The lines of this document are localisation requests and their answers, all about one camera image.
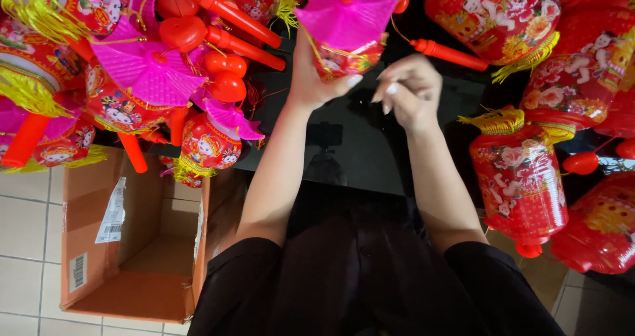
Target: person's left hand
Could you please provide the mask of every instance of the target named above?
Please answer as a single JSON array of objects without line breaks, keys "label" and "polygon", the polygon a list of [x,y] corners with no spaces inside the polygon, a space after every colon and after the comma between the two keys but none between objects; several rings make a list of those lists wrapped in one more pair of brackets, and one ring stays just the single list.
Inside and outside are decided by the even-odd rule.
[{"label": "person's left hand", "polygon": [[298,35],[293,51],[293,78],[287,104],[313,111],[333,98],[341,97],[361,82],[360,74],[351,74],[323,82],[313,66],[313,48],[306,29],[298,27]]}]

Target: fingernail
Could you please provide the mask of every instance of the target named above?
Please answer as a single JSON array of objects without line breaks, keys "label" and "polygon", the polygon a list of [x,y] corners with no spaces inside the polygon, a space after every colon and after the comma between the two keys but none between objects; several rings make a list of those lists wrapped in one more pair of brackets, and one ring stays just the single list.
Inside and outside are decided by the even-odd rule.
[{"label": "fingernail", "polygon": [[362,77],[362,76],[361,76],[361,75],[359,75],[359,74],[355,74],[354,76],[352,76],[351,78],[349,78],[349,80],[348,80],[348,82],[346,82],[346,84],[348,84],[348,85],[349,85],[349,87],[351,87],[351,88],[352,88],[352,87],[354,87],[354,86],[357,86],[357,84],[358,84],[359,82],[361,82],[362,78],[364,78],[364,77]]},{"label": "fingernail", "polygon": [[388,88],[386,89],[386,93],[388,94],[397,93],[397,83],[392,83],[390,86],[388,86]]}]

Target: hand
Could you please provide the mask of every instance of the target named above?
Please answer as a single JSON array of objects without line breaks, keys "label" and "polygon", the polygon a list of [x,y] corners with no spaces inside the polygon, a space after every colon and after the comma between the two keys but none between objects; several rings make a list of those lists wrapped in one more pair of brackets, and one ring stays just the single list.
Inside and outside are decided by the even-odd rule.
[{"label": "hand", "polygon": [[298,27],[298,36],[293,51],[293,78],[287,104],[314,111],[329,100],[341,97],[361,82],[359,74],[323,82],[313,66],[313,48],[303,25]]},{"label": "hand", "polygon": [[393,108],[407,133],[438,126],[436,117],[443,79],[428,59],[410,55],[386,68],[372,102],[382,102],[384,113]]}]

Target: barcode sticker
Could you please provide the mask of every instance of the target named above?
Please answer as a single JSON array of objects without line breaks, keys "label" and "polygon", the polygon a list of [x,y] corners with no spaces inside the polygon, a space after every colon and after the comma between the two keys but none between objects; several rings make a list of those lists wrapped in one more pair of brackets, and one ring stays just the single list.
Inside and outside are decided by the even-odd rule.
[{"label": "barcode sticker", "polygon": [[108,243],[121,240],[121,226],[123,219],[126,217],[126,211],[123,209],[123,191],[126,188],[126,178],[120,177],[112,194],[110,201],[99,227],[95,244]]},{"label": "barcode sticker", "polygon": [[86,283],[88,254],[84,253],[70,261],[70,277],[68,278],[68,292],[72,293]]}]

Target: black sleeve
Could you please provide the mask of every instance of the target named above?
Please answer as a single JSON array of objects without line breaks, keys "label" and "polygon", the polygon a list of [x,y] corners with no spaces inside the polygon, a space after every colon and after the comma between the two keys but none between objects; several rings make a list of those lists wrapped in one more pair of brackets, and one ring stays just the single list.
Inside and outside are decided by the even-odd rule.
[{"label": "black sleeve", "polygon": [[247,238],[211,259],[188,335],[223,334],[241,302],[277,264],[282,249],[265,238]]},{"label": "black sleeve", "polygon": [[564,335],[508,254],[485,243],[463,242],[443,257],[493,335]]}]

